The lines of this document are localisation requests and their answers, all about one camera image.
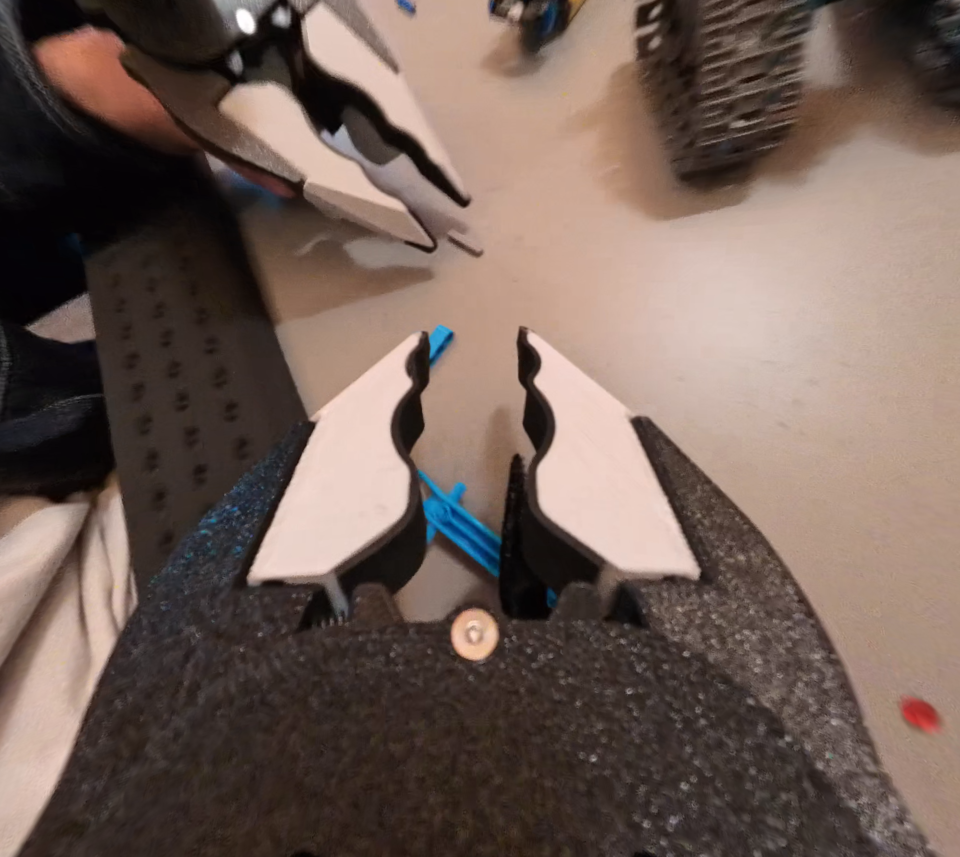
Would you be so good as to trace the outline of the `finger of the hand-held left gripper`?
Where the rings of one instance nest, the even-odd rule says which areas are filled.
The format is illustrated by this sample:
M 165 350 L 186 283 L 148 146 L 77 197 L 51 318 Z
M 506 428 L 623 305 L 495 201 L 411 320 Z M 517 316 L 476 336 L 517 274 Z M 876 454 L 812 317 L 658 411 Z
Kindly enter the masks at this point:
M 450 203 L 469 207 L 469 190 L 366 14 L 356 8 L 346 14 L 329 0 L 286 0 L 285 10 L 289 90 L 321 136 L 337 131 L 344 110 L 355 107 Z
M 333 217 L 423 252 L 438 241 L 358 151 L 325 140 L 291 91 L 274 81 L 232 84 L 215 71 L 168 66 L 134 46 L 121 57 L 188 136 L 225 163 L 278 179 Z

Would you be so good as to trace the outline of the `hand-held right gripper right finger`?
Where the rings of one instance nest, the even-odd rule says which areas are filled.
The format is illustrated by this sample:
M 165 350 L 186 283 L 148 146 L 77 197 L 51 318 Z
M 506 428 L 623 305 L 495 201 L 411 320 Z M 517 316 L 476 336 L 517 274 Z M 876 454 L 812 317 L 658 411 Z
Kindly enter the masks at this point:
M 534 449 L 520 541 L 533 574 L 544 583 L 698 581 L 637 417 L 533 330 L 520 328 L 516 347 Z

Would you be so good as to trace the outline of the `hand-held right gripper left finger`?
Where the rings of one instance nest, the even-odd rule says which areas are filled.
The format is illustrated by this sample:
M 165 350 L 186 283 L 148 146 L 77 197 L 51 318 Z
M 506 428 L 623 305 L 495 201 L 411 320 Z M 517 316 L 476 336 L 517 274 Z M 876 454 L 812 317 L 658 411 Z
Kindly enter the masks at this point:
M 428 335 L 414 333 L 314 414 L 249 586 L 402 588 L 413 579 L 426 557 L 412 450 L 428 383 Z

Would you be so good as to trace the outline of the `blue tracked toy robot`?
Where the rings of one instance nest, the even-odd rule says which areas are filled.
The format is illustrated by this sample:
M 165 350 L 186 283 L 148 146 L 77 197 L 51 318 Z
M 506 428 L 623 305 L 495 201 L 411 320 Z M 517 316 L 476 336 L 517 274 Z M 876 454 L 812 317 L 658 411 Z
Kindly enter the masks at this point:
M 636 0 L 635 56 L 670 169 L 705 182 L 778 148 L 817 11 L 848 0 Z M 958 107 L 958 0 L 870 0 L 938 105 Z

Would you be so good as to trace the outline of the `person's left forearm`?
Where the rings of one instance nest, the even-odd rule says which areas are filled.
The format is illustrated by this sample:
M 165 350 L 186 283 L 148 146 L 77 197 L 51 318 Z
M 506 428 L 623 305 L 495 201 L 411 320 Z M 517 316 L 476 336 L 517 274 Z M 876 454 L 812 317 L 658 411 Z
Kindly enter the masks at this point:
M 129 224 L 158 220 L 168 209 L 194 207 L 215 213 L 222 208 L 221 196 L 183 191 L 123 192 L 93 199 L 69 193 L 35 201 L 6 195 L 2 182 L 3 61 L 6 56 L 18 60 L 21 42 L 34 43 L 83 27 L 116 35 L 90 24 L 74 0 L 1 0 L 1 312 L 4 321 L 15 324 L 32 323 L 85 289 L 83 259 L 67 243 L 69 236 L 111 239 Z

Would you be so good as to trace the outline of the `grey desk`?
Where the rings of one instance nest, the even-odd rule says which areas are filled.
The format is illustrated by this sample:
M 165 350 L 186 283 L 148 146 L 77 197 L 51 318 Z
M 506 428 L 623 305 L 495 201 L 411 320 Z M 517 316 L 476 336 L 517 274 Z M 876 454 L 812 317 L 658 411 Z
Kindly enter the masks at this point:
M 525 65 L 487 0 L 362 0 L 473 196 L 485 254 L 254 200 L 244 231 L 315 413 L 415 330 L 455 332 L 415 460 L 499 528 L 527 451 L 516 339 L 648 416 L 759 527 L 841 653 L 884 765 L 958 855 L 958 122 L 867 16 L 825 11 L 788 143 L 714 192 L 673 180 L 632 0 Z M 942 730 L 909 726 L 904 696 Z

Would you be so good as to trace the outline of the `person's left hand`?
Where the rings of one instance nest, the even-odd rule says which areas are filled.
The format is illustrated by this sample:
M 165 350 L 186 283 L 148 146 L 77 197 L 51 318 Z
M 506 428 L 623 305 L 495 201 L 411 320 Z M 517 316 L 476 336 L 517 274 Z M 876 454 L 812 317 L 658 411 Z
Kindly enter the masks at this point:
M 184 192 L 221 196 L 203 152 L 121 62 L 123 42 L 84 26 L 21 42 L 2 67 L 2 182 L 24 202 Z

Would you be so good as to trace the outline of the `blue racket-shaped piece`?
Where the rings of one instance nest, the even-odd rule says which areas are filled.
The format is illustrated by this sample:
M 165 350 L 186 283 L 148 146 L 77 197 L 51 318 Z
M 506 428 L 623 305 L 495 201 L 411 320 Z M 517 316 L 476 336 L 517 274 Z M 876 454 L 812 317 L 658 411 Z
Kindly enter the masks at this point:
M 466 485 L 457 482 L 445 490 L 423 470 L 418 470 L 417 474 L 421 485 L 426 488 L 423 507 L 427 541 L 443 535 L 486 574 L 499 578 L 502 539 L 463 507 Z

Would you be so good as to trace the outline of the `black perforated mat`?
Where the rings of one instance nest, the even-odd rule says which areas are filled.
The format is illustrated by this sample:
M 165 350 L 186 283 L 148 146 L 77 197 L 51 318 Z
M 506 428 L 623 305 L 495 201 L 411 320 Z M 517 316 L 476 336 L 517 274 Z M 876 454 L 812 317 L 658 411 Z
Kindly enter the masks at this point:
M 306 409 L 219 191 L 150 202 L 80 245 L 142 596 Z

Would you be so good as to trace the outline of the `person's denim jacket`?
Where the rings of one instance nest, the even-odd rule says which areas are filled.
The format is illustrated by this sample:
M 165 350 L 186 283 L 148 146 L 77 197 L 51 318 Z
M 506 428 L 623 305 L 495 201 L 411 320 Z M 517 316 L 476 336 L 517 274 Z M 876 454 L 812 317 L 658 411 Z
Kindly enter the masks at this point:
M 114 470 L 96 344 L 1 324 L 1 495 L 61 501 Z

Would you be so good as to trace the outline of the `person's white shirt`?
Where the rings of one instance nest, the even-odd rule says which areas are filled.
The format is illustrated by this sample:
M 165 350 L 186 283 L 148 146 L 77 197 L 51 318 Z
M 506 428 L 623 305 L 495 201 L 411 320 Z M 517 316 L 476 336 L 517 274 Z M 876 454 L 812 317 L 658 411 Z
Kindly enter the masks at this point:
M 114 475 L 58 502 L 2 498 L 2 855 L 18 854 L 49 802 L 137 604 Z

